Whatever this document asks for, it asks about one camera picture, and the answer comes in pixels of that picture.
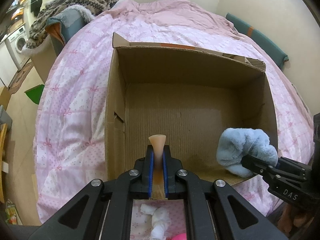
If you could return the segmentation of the white sock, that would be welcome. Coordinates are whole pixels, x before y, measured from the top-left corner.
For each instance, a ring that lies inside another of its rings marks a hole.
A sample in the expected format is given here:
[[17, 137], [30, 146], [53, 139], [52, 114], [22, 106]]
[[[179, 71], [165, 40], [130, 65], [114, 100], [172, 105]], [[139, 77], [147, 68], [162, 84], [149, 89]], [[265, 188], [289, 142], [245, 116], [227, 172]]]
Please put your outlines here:
[[154, 207], [147, 204], [142, 204], [140, 211], [145, 215], [151, 216], [152, 230], [150, 239], [167, 239], [166, 232], [169, 226], [171, 226], [169, 211], [165, 207]]

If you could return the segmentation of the light blue fluffy sock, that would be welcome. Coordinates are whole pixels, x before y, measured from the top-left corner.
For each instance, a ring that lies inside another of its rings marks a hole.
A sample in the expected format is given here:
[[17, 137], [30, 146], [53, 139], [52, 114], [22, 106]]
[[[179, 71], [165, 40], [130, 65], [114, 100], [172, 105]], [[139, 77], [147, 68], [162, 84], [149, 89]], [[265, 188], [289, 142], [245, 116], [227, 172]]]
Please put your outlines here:
[[278, 162], [277, 150], [270, 144], [269, 136], [262, 129], [228, 128], [223, 131], [216, 152], [219, 165], [234, 175], [249, 178], [253, 176], [253, 172], [241, 164], [246, 155], [272, 166]]

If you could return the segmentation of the open brown cardboard box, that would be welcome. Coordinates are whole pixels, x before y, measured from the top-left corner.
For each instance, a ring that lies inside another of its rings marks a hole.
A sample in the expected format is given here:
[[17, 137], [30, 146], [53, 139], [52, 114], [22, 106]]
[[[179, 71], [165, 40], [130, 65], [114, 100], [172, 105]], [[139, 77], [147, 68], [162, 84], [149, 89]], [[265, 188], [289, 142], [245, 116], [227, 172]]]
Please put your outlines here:
[[278, 144], [266, 65], [244, 57], [169, 43], [112, 37], [105, 114], [106, 176], [116, 179], [166, 136], [171, 155], [201, 179], [242, 179], [216, 160], [227, 128], [262, 129]]

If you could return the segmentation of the pink patterned quilt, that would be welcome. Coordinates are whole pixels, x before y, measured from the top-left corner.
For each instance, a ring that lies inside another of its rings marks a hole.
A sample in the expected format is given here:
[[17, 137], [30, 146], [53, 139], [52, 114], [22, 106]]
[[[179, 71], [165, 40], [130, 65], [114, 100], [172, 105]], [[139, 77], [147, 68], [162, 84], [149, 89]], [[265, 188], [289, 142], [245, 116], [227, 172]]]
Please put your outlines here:
[[34, 142], [42, 225], [31, 239], [150, 239], [151, 216], [141, 213], [142, 204], [169, 211], [167, 239], [180, 233], [188, 239], [285, 239], [267, 220], [285, 201], [269, 193], [256, 173], [238, 176], [242, 182], [236, 185], [224, 179], [207, 181], [167, 155], [169, 196], [164, 199], [148, 197], [146, 154], [116, 179], [107, 178], [105, 114], [114, 34], [129, 42], [255, 56], [266, 65], [278, 159], [309, 165], [313, 156], [312, 116], [296, 89], [232, 22], [186, 0], [123, 0], [74, 35], [46, 81]]

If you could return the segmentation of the teal headboard cushion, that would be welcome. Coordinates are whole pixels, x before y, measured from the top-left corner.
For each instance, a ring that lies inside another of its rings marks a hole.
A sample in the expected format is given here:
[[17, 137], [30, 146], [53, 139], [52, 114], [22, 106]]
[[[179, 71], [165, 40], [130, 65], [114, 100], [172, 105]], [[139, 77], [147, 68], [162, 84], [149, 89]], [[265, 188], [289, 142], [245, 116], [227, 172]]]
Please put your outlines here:
[[284, 64], [289, 61], [289, 57], [271, 39], [250, 24], [230, 13], [227, 13], [226, 19], [233, 23], [238, 32], [250, 37], [257, 45], [259, 45], [260, 48], [276, 63], [280, 70], [283, 70]]

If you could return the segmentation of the green plastic dustpan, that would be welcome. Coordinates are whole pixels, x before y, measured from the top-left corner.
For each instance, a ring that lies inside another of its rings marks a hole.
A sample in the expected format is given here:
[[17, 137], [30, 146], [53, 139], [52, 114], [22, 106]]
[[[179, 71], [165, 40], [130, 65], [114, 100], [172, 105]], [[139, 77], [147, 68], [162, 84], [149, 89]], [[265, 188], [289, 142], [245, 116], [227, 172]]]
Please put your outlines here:
[[44, 90], [44, 85], [41, 84], [26, 90], [24, 93], [33, 103], [38, 105], [40, 103], [43, 90]]

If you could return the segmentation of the grey trash bin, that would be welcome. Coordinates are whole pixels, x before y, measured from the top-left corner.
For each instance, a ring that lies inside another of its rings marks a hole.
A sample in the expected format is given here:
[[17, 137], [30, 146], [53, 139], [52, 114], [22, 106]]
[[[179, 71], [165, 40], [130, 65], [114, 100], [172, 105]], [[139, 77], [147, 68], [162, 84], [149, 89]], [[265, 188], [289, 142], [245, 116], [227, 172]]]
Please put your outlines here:
[[7, 130], [11, 130], [12, 127], [12, 118], [10, 115], [6, 112], [3, 105], [0, 105], [0, 123], [7, 124]]

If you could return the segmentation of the brown door mat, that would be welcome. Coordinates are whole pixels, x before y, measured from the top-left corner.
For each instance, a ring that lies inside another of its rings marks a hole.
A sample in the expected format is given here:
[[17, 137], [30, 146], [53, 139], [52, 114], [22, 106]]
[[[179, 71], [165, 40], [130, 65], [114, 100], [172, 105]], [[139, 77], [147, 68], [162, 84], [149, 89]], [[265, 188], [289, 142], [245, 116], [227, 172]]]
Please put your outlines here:
[[19, 72], [16, 73], [8, 89], [11, 95], [15, 94], [20, 89], [22, 83], [33, 67], [34, 64], [30, 61], [26, 63]]

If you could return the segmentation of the grey fur-trimmed jacket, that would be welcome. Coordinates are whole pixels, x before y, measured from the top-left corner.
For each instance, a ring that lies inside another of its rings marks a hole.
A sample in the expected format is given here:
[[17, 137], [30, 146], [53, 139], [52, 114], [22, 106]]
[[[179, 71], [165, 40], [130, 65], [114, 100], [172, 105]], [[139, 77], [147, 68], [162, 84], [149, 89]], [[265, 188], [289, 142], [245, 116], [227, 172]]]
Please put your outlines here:
[[63, 50], [68, 41], [95, 16], [82, 5], [71, 5], [55, 16], [48, 18], [45, 26], [56, 56]]

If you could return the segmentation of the brown patterned knit blanket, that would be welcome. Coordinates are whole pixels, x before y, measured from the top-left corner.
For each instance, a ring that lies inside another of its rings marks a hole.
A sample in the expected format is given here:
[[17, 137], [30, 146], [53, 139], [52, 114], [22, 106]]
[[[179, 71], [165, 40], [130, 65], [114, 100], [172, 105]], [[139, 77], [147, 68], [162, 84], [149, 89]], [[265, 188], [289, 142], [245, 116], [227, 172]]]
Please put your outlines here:
[[86, 23], [91, 22], [95, 16], [103, 11], [112, 9], [119, 0], [50, 0], [40, 10], [36, 20], [29, 29], [29, 38], [22, 49], [25, 55], [33, 55], [44, 47], [48, 32], [45, 30], [47, 20], [50, 17], [68, 9], [75, 9], [84, 17]]

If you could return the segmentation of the white kitchen cabinets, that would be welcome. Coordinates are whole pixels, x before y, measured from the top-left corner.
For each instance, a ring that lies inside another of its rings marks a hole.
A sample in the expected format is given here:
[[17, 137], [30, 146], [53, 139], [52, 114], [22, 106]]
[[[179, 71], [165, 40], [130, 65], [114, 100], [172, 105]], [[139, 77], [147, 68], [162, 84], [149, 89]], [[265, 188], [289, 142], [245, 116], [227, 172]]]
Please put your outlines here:
[[0, 77], [7, 88], [9, 88], [16, 73], [16, 64], [12, 60], [5, 42], [2, 42], [0, 46]]

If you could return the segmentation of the white washing machine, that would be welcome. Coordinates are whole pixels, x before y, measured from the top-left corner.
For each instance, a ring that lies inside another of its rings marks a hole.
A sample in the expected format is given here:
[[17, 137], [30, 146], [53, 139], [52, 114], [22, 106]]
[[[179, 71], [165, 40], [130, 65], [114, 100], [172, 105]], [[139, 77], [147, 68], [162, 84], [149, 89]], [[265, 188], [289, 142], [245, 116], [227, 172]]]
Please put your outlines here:
[[5, 45], [7, 46], [8, 52], [13, 62], [15, 63], [18, 72], [29, 61], [29, 57], [22, 53], [22, 49], [26, 44], [27, 39], [27, 32], [23, 24], [22, 26], [17, 28], [12, 34], [10, 34], [5, 40]]

